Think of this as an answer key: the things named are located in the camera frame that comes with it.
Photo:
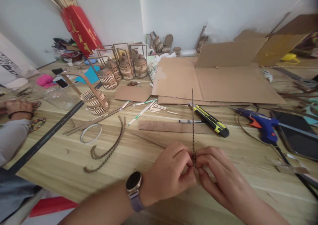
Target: black wristband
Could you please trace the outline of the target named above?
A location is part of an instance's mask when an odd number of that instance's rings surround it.
[[[17,111],[17,112],[13,112],[11,113],[8,117],[9,119],[11,119],[12,115],[15,114],[15,113],[19,113],[19,112],[22,112],[22,113],[30,113],[31,114],[31,118],[34,116],[34,113],[33,112],[27,112],[27,111]]]

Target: pink fabric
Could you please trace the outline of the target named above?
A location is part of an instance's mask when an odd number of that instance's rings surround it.
[[[39,86],[45,87],[45,88],[49,88],[52,86],[55,86],[57,84],[53,84],[53,77],[47,74],[43,74],[42,76],[40,76],[37,80],[36,83]]]

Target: smartwatch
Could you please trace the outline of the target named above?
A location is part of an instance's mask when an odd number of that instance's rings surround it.
[[[133,172],[126,182],[126,190],[132,203],[132,208],[135,210],[135,212],[139,212],[144,209],[139,198],[139,187],[141,184],[142,173],[140,171]]]

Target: gray sleeve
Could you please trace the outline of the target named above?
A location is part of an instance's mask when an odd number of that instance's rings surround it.
[[[0,166],[13,157],[16,150],[26,139],[30,120],[9,121],[0,130]]]

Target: wooden tabletop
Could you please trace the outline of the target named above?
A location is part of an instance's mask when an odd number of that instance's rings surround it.
[[[62,63],[53,63],[40,69],[40,72],[53,75],[52,68],[67,68]],[[268,69],[274,76],[272,83],[277,90],[292,92],[292,79],[274,70]],[[318,74],[318,69],[292,69],[293,73],[302,77],[312,78]],[[150,86],[149,77],[141,80],[141,86]],[[121,81],[120,85],[126,85],[127,81]],[[80,91],[88,89],[83,84],[78,84]],[[114,99],[115,90],[107,91],[101,88],[110,105],[109,112],[122,106],[125,101]],[[67,93],[76,98],[76,93],[69,87]],[[55,123],[57,123],[67,112],[61,111],[41,99],[42,106],[37,110],[37,117],[46,117],[46,124],[39,130],[30,133],[24,145],[17,155],[4,167],[10,168],[32,145],[36,143]],[[293,108],[298,103],[288,99],[284,108]],[[170,114],[161,110],[159,113],[145,112],[138,120],[178,122],[179,119],[191,119],[191,110],[186,105],[165,105]],[[138,130],[138,120],[129,127],[126,126],[125,134],[107,163],[96,173],[86,174],[83,167],[88,169],[98,167],[101,160],[93,160],[90,149],[97,145],[96,153],[105,153],[117,140],[121,124],[117,114],[126,117],[126,123],[130,122],[145,105],[128,107],[123,111],[101,121],[101,136],[91,144],[82,144],[81,132],[78,131],[70,136],[63,132],[71,129],[74,125],[68,121],[17,173],[19,176],[38,184],[50,191],[56,192],[75,202],[81,202],[96,190],[110,185],[118,180],[126,180],[134,171],[146,171],[162,148],[133,135]],[[295,175],[282,174],[276,170],[271,160],[279,161],[279,156],[270,147],[260,143],[246,135],[237,125],[235,114],[226,107],[203,107],[211,115],[225,124],[230,136],[219,137],[215,134],[195,134],[196,149],[206,146],[217,146],[222,148],[233,161],[239,171],[246,177],[257,194],[279,213],[281,213],[291,224],[309,224],[316,221],[318,203],[307,188]],[[80,125],[95,118],[82,106],[72,117],[75,125]],[[256,128],[249,126],[248,120],[241,118],[244,128],[255,137],[259,137]],[[84,136],[89,141],[97,135],[99,128],[91,128]],[[180,141],[192,147],[192,134],[173,132],[148,132],[154,138],[164,141]],[[281,140],[278,143],[283,152],[287,152]],[[311,160],[297,157],[306,166],[313,177],[318,178],[318,164]],[[234,215],[219,205],[200,185],[165,201],[147,208],[129,218],[125,224],[243,224]]]

